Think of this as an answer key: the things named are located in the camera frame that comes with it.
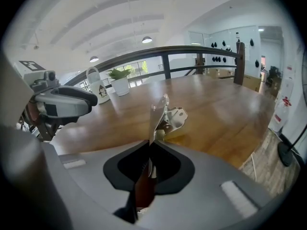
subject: white ceiling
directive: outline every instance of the white ceiling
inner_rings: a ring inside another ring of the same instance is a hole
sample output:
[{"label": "white ceiling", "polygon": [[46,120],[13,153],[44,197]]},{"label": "white ceiling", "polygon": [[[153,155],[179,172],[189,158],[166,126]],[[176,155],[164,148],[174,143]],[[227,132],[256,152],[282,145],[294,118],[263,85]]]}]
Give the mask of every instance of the white ceiling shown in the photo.
[{"label": "white ceiling", "polygon": [[[192,21],[229,0],[129,1],[29,0],[7,33],[5,53],[11,62],[39,61],[57,74],[84,70],[93,55],[99,63],[164,46]],[[146,35],[152,43],[142,44]]]}]

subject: wooden tabletop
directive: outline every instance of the wooden tabletop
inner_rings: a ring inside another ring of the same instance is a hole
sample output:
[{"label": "wooden tabletop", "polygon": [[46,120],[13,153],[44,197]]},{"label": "wooden tabletop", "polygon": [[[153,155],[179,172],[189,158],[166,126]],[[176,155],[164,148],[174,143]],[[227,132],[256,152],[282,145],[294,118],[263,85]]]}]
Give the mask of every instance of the wooden tabletop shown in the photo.
[{"label": "wooden tabletop", "polygon": [[70,154],[149,139],[150,107],[163,94],[169,108],[188,113],[184,126],[167,141],[215,155],[239,168],[257,148],[274,111],[274,101],[231,79],[192,75],[131,88],[124,96],[93,107],[53,138],[57,153]]}]

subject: desk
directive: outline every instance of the desk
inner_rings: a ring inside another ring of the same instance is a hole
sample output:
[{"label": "desk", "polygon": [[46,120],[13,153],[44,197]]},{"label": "desk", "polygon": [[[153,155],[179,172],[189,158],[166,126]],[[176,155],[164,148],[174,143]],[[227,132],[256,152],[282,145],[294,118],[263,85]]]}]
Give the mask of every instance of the desk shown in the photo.
[{"label": "desk", "polygon": [[87,152],[149,139],[150,106],[164,93],[169,107],[183,107],[188,118],[181,135],[167,141],[207,152],[239,168],[260,144],[274,101],[230,79],[192,75],[131,88],[93,107],[53,138],[58,155]]}]

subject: ceiling light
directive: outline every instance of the ceiling light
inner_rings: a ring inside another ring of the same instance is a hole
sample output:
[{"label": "ceiling light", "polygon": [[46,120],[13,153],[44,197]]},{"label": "ceiling light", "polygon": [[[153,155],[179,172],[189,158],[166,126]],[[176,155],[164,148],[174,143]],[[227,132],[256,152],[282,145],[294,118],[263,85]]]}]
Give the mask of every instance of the ceiling light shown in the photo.
[{"label": "ceiling light", "polygon": [[145,36],[142,40],[142,43],[147,44],[150,43],[152,41],[152,38],[149,36]]},{"label": "ceiling light", "polygon": [[98,59],[98,57],[97,56],[92,56],[91,58],[90,58],[90,62],[95,62],[95,61],[98,61],[99,59]]}]

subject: white flower pot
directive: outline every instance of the white flower pot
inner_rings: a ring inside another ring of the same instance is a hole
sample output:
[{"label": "white flower pot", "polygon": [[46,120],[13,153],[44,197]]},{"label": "white flower pot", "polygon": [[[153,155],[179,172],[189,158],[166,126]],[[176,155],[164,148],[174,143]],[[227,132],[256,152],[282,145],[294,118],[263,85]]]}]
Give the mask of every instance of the white flower pot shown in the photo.
[{"label": "white flower pot", "polygon": [[123,79],[114,80],[111,82],[111,84],[118,96],[122,96],[129,93],[129,84],[127,77]]}]

